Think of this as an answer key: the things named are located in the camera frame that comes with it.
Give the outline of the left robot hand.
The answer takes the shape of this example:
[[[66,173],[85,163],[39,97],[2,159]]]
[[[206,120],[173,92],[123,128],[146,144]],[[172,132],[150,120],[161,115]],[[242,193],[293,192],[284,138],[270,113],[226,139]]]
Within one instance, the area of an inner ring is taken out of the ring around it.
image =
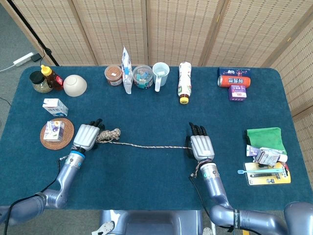
[[[93,148],[97,136],[101,129],[103,129],[102,119],[91,121],[90,124],[82,124],[74,138],[73,146],[89,151]]]

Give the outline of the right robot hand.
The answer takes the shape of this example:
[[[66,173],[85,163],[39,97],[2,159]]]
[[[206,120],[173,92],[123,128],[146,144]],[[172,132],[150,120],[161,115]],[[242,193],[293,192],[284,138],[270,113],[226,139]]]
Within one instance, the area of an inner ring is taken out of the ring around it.
[[[215,153],[206,129],[191,122],[189,122],[189,125],[192,135],[185,138],[187,156],[191,159],[196,159],[198,162],[213,161]]]

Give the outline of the round woven coaster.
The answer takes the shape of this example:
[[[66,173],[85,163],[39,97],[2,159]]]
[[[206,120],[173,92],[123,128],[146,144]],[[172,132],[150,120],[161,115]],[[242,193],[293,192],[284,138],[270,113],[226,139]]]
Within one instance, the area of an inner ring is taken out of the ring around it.
[[[64,128],[62,141],[54,142],[54,141],[45,141],[43,139],[46,124],[43,126],[43,128],[41,130],[40,141],[41,141],[42,145],[47,149],[60,150],[64,147],[66,147],[71,142],[73,135],[74,135],[74,125],[67,118],[55,118],[55,119],[52,119],[51,121],[62,121],[62,122],[64,122],[65,128]]]

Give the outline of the small purple drink carton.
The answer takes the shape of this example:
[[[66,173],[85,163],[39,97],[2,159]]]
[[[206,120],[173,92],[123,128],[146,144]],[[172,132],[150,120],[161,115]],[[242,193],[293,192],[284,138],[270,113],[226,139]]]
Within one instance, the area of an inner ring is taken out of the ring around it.
[[[45,141],[62,141],[65,124],[62,121],[48,121],[43,139]]]

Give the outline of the white blue milk carton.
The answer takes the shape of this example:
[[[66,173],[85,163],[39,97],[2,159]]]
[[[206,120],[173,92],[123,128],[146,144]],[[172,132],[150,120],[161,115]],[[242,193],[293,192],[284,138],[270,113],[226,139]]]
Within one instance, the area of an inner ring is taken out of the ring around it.
[[[58,98],[45,98],[42,107],[54,117],[67,117],[68,108]]]

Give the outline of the crumpled white packets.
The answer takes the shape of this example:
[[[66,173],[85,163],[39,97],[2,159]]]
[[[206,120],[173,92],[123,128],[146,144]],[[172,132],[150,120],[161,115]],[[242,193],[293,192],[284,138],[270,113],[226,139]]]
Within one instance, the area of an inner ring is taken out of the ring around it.
[[[249,157],[256,157],[256,155],[258,154],[259,148],[251,146],[251,145],[247,145],[246,146],[246,155]],[[286,162],[288,160],[288,156],[286,154],[283,153],[280,155],[278,162]]]

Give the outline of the cream upturned bowl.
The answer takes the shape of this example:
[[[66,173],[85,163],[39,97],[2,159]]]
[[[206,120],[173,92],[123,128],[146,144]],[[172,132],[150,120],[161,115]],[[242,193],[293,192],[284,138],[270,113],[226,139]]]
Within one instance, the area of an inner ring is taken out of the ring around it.
[[[82,95],[87,89],[86,80],[76,74],[69,75],[63,82],[64,91],[68,96],[77,97]]]

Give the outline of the blue carpet table mat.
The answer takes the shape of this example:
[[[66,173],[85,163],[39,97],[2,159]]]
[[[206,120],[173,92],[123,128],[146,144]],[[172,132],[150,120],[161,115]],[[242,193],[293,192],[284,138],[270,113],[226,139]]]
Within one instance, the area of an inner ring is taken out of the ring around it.
[[[68,107],[75,129],[102,119],[109,130],[119,128],[120,144],[98,144],[86,153],[69,190],[67,208],[93,210],[197,210],[197,192],[212,205],[203,178],[194,188],[188,177],[196,161],[183,146],[191,134],[190,123],[203,126],[209,135],[227,197],[243,210],[281,210],[293,201],[313,203],[313,191],[278,71],[252,68],[247,99],[231,102],[228,90],[217,85],[216,67],[192,68],[192,94],[186,105],[177,94],[179,71],[172,67],[166,84],[153,88],[110,86],[103,67],[57,67],[56,72],[82,76],[85,93],[69,97],[63,91],[41,94],[30,82],[29,67],[21,74],[0,139],[0,206],[31,196],[45,187],[58,190],[57,160],[70,152],[41,144],[40,132],[52,115],[45,98],[58,98]],[[246,130],[279,127],[288,155],[291,183],[250,186],[238,174],[246,156]]]

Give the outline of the light blue toothbrush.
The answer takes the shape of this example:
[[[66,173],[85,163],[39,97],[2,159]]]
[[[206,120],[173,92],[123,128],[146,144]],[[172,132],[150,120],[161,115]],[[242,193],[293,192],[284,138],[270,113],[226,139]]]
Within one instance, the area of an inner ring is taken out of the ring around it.
[[[281,173],[284,170],[281,168],[273,168],[273,169],[254,169],[254,170],[237,170],[238,174],[244,173]]]

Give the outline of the purple small box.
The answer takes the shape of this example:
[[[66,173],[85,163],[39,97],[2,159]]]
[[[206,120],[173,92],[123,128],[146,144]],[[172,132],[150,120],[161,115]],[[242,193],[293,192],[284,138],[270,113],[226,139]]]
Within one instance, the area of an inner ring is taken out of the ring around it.
[[[230,101],[244,101],[246,99],[246,87],[242,85],[231,85],[228,88],[228,98]]]

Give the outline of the honey bottle yellow cap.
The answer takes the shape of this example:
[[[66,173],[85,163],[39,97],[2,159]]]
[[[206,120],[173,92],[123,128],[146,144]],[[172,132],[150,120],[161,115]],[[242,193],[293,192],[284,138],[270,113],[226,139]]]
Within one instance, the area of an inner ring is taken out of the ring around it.
[[[63,89],[63,79],[51,67],[41,65],[41,73],[51,88],[59,91]]]

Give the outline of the green folded cloth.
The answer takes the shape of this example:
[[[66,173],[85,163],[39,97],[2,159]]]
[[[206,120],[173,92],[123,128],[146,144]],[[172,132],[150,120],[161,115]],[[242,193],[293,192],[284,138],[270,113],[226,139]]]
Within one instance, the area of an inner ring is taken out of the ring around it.
[[[281,150],[286,154],[279,127],[257,128],[246,130],[247,142],[257,148],[266,147]]]

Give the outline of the clear tub brown sauce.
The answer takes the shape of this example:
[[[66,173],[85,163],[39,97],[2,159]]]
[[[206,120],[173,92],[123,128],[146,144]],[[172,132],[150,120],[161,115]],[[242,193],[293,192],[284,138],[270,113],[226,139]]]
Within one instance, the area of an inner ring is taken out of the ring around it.
[[[118,86],[121,85],[123,78],[122,78],[122,70],[117,65],[111,65],[106,67],[104,71],[104,75],[107,79],[107,82],[111,86]]]

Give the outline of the crumpled foil package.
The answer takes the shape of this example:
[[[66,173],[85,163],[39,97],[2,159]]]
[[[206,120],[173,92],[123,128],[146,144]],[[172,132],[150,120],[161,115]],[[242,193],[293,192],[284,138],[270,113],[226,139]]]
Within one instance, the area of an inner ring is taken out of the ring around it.
[[[254,157],[254,161],[262,165],[275,166],[282,153],[282,150],[260,148],[256,157]]]

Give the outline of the white bottle yellow cap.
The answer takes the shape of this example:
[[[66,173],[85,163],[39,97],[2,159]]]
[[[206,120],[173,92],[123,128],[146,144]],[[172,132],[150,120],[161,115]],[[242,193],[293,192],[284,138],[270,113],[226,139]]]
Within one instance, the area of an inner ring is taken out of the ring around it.
[[[191,95],[191,70],[189,62],[182,62],[179,65],[178,96],[180,104],[188,104]]]

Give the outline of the glass jar black lid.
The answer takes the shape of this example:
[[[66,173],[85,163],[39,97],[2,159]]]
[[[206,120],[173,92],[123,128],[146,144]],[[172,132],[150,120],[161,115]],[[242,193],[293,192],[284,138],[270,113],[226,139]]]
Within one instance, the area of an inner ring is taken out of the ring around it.
[[[53,90],[47,82],[47,79],[42,75],[40,71],[34,71],[30,74],[29,79],[32,83],[34,90],[39,93],[49,93]]]

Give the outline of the white standing pouch bag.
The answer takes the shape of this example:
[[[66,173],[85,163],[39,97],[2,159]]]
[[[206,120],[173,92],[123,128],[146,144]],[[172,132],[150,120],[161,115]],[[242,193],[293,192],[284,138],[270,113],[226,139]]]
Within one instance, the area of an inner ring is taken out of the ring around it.
[[[133,71],[130,56],[125,47],[123,47],[121,68],[123,73],[123,86],[127,94],[132,93]]]

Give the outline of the orange drink can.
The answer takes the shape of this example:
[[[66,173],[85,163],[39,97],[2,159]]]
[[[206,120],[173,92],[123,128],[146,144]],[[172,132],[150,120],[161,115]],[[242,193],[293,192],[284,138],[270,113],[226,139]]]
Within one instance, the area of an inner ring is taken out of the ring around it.
[[[248,88],[250,84],[250,78],[244,76],[220,75],[217,80],[217,85],[223,88],[229,88],[232,85],[245,86]]]

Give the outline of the yellow razor blister pack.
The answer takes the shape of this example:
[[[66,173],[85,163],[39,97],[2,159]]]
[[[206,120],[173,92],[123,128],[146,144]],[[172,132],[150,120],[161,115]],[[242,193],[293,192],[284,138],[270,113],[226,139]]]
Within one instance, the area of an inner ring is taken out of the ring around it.
[[[277,185],[277,184],[290,184],[291,173],[286,163],[277,162],[274,167],[269,165],[261,165],[258,163],[245,163],[245,170],[254,169],[273,169],[281,168],[284,171],[281,173],[245,173],[247,183],[250,186],[264,186],[264,185]]]

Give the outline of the light blue measuring cup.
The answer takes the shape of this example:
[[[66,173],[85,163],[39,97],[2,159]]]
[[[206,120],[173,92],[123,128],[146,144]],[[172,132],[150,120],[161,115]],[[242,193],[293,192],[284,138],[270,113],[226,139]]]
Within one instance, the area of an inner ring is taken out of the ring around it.
[[[166,63],[158,62],[153,65],[152,70],[155,92],[159,92],[160,87],[164,86],[166,83],[170,68]]]

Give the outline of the clear jar of clips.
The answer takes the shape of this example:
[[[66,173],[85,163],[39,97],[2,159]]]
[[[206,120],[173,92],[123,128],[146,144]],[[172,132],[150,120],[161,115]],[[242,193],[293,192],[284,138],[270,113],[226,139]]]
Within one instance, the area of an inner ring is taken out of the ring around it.
[[[147,65],[136,66],[133,70],[134,84],[141,89],[148,89],[153,84],[153,71]]]

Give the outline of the dark blue box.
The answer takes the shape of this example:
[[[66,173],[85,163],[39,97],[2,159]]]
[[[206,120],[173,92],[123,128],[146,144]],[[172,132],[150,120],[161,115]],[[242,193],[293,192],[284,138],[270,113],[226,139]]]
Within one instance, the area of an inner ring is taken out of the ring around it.
[[[233,68],[233,67],[219,67],[218,76],[240,76],[251,77],[250,69],[247,68]]]

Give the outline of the silver robot torso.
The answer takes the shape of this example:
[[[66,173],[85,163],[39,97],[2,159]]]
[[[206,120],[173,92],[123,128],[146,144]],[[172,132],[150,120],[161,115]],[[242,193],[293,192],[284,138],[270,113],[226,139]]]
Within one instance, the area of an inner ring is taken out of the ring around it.
[[[201,210],[103,210],[91,235],[216,235],[216,228],[203,226]]]

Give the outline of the white power strip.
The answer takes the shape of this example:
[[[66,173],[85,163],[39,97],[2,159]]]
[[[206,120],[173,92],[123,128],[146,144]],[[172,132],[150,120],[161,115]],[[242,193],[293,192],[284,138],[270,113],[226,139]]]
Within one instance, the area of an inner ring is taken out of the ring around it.
[[[28,62],[29,60],[31,60],[31,57],[32,57],[33,55],[34,55],[34,53],[33,53],[33,52],[30,52],[30,53],[24,55],[23,57],[21,57],[21,58],[15,60],[15,61],[13,62],[13,65],[16,66],[16,67],[19,67],[20,65],[23,65],[23,64],[25,64],[26,62]]]

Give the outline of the black stand pole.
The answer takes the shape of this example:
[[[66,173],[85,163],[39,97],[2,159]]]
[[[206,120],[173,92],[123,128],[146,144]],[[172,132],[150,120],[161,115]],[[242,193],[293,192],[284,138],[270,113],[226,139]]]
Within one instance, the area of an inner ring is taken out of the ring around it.
[[[6,2],[12,7],[12,9],[15,11],[15,13],[18,15],[18,17],[21,19],[21,21],[23,22],[23,24],[26,26],[26,28],[30,31],[30,33],[32,34],[32,36],[34,36],[35,40],[37,41],[37,43],[40,45],[40,47],[43,49],[45,55],[47,55],[52,62],[56,65],[59,66],[59,63],[56,61],[56,59],[53,57],[52,55],[52,51],[51,49],[47,48],[45,46],[45,44],[42,42],[42,40],[40,39],[40,37],[37,35],[37,33],[35,32],[35,30],[32,28],[32,26],[29,24],[29,22],[26,20],[26,18],[23,16],[23,14],[21,13],[21,11],[18,9],[18,7],[14,4],[14,2],[12,0],[6,0]]]

